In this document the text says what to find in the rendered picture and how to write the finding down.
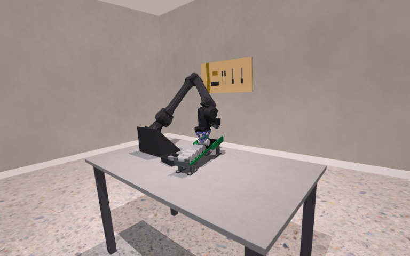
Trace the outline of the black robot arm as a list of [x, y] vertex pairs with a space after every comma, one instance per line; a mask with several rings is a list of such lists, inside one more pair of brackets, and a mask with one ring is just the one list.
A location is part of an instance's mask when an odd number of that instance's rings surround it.
[[185, 82], [172, 101], [166, 108], [162, 108], [156, 115], [156, 121], [150, 125], [150, 127], [145, 126], [145, 128], [156, 129], [161, 132], [161, 129], [165, 126], [168, 127], [172, 123], [173, 113], [179, 103], [182, 101], [186, 93], [196, 86], [200, 97], [202, 107], [198, 108], [198, 117], [201, 118], [201, 127], [213, 126], [215, 129], [220, 126], [220, 118], [217, 117], [218, 110], [216, 109], [216, 103], [210, 96], [208, 90], [206, 89], [203, 80], [196, 73], [192, 73], [189, 77], [185, 78]]

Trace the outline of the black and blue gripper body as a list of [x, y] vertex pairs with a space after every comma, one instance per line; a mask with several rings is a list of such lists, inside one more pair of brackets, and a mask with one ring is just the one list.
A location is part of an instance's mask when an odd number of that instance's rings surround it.
[[210, 129], [210, 127], [211, 126], [209, 126], [209, 127], [201, 127], [201, 122], [200, 122], [200, 119], [201, 118], [205, 118], [205, 117], [198, 117], [198, 124], [199, 124], [199, 126], [197, 126], [197, 127], [195, 127], [195, 131], [196, 132], [207, 132], [207, 131], [209, 131], [209, 130], [211, 130]]

